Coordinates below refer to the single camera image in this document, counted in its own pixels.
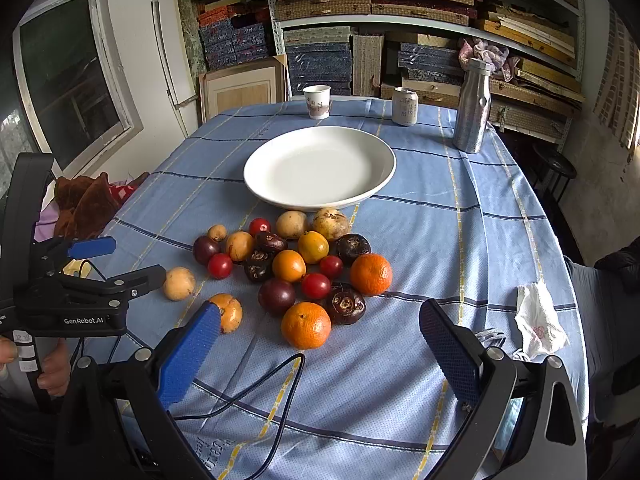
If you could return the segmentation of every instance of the plaid curtain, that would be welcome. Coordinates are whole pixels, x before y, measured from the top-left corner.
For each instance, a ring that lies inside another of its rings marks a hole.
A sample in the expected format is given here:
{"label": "plaid curtain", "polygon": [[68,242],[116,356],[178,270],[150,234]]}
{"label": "plaid curtain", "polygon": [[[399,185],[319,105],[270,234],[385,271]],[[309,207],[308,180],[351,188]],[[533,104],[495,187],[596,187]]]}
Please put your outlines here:
{"label": "plaid curtain", "polygon": [[609,8],[609,46],[593,112],[633,155],[638,144],[640,51],[620,17]]}

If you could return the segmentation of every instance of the plate rim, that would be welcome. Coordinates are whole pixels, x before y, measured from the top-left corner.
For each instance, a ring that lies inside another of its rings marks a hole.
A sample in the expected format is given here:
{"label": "plate rim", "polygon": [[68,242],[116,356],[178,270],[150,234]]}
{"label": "plate rim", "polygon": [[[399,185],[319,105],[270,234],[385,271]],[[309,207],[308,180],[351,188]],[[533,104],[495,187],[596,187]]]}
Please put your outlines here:
{"label": "plate rim", "polygon": [[386,184],[388,184],[388,182],[391,180],[391,178],[394,176],[394,173],[396,172],[396,165],[397,165],[397,160],[396,160],[396,154],[394,153],[394,150],[391,148],[391,146],[389,146],[384,140],[380,139],[379,136],[374,135],[374,134],[370,134],[369,132],[365,132],[364,130],[360,130],[358,128],[351,128],[349,126],[338,126],[338,125],[323,125],[323,126],[308,126],[306,128],[299,128],[297,130],[291,130],[290,132],[285,132],[283,134],[279,134],[276,137],[273,137],[273,139],[269,139],[267,142],[265,142],[263,145],[259,146],[250,156],[249,158],[246,160],[245,164],[244,164],[244,168],[242,168],[242,179],[244,180],[244,185],[247,187],[247,189],[256,197],[258,197],[260,200],[263,200],[266,203],[269,203],[271,205],[274,205],[276,207],[282,208],[282,209],[287,209],[290,210],[290,208],[292,207],[290,204],[285,204],[283,202],[278,202],[275,200],[270,200],[269,198],[264,197],[263,195],[261,195],[260,193],[258,193],[255,189],[253,189],[249,183],[247,182],[247,178],[246,178],[246,167],[249,164],[249,161],[251,161],[251,159],[256,156],[256,153],[258,153],[261,149],[263,149],[265,146],[267,146],[271,141],[278,139],[279,137],[282,136],[286,136],[286,135],[291,135],[291,134],[297,134],[299,135],[301,132],[304,132],[305,130],[317,130],[318,128],[341,128],[343,130],[353,130],[355,132],[358,132],[359,134],[365,134],[368,136],[373,137],[374,139],[376,139],[378,142],[382,143],[383,146],[385,146],[389,153],[391,153],[391,156],[393,157],[394,163],[393,166],[391,168],[391,171],[389,172],[389,174],[386,176],[386,178],[377,186],[373,187],[372,189],[369,189],[368,191],[364,192],[364,193],[360,193],[358,195],[355,195],[353,197],[350,198],[346,198],[344,200],[338,200],[337,202],[329,202],[326,204],[313,204],[313,205],[305,205],[305,206],[296,206],[295,210],[302,210],[302,211],[317,211],[319,209],[322,209],[324,207],[331,207],[334,209],[340,209],[340,208],[344,208],[344,207],[348,207],[350,205],[353,205],[357,202],[360,202],[361,200],[364,200],[372,195],[374,195],[376,192],[378,192],[380,189],[382,189],[383,187],[386,186]]}

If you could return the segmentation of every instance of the finger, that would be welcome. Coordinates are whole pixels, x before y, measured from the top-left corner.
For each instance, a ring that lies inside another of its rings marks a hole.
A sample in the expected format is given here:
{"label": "finger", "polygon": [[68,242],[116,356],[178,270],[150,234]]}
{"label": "finger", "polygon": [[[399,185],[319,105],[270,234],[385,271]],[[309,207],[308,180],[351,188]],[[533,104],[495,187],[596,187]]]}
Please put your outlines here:
{"label": "finger", "polygon": [[49,390],[47,390],[47,393],[53,397],[62,397],[66,394],[66,389],[68,388],[68,386],[69,386],[69,381],[67,381],[65,384],[57,388],[50,388]]}
{"label": "finger", "polygon": [[69,371],[66,369],[46,372],[38,377],[38,386],[43,390],[60,388],[69,380]]}
{"label": "finger", "polygon": [[18,357],[18,347],[13,341],[0,336],[0,364],[11,363]]}
{"label": "finger", "polygon": [[69,352],[66,348],[66,341],[63,338],[59,338],[54,351],[42,361],[42,370],[50,373],[64,368],[68,368],[69,371],[71,370],[69,365]]}

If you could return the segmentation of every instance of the window frame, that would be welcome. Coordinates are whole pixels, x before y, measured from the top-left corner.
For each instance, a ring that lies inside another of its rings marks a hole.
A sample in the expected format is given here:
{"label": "window frame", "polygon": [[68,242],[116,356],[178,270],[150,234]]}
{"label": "window frame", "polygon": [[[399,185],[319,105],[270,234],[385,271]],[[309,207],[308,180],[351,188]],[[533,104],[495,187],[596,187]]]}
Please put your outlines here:
{"label": "window frame", "polygon": [[[20,20],[13,34],[14,65],[20,97],[36,143],[45,153],[52,152],[31,101],[22,63],[20,27],[44,12],[68,1],[71,0],[35,0]],[[129,140],[143,129],[120,61],[107,0],[88,0],[88,3],[98,60],[119,122],[82,150],[64,170],[54,160],[52,172],[55,177],[72,178],[82,173],[82,170],[85,170],[89,165],[97,169],[99,164],[102,164],[113,154],[114,150],[110,150],[110,148],[113,147],[114,141],[117,139]]]}

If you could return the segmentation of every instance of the brown blanket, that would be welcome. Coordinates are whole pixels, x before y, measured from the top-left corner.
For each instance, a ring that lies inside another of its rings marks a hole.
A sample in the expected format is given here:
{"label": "brown blanket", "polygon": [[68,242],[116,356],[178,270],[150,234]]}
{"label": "brown blanket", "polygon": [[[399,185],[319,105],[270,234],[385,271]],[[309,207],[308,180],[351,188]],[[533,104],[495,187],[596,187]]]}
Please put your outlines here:
{"label": "brown blanket", "polygon": [[[137,188],[148,175],[143,173],[129,185]],[[60,216],[53,234],[67,239],[99,236],[122,206],[111,194],[104,172],[98,178],[77,176],[69,180],[61,176],[56,180],[55,200]]]}

